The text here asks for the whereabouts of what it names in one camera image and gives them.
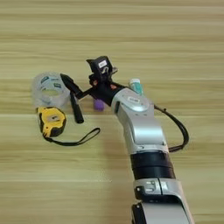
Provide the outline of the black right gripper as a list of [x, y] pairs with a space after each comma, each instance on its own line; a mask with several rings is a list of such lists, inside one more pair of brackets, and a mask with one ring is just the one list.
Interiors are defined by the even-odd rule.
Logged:
[[70, 76], [62, 73], [60, 77], [65, 86], [73, 92], [78, 99], [84, 98], [86, 95], [91, 95], [93, 98], [102, 100], [110, 106], [115, 95], [124, 89], [123, 85], [113, 82], [112, 80], [112, 74], [115, 74], [116, 72], [118, 72], [118, 68], [113, 67], [111, 73], [104, 73], [101, 75], [92, 73], [89, 76], [89, 84], [91, 85], [91, 88], [84, 92], [81, 91], [79, 86], [74, 83], [74, 80]]

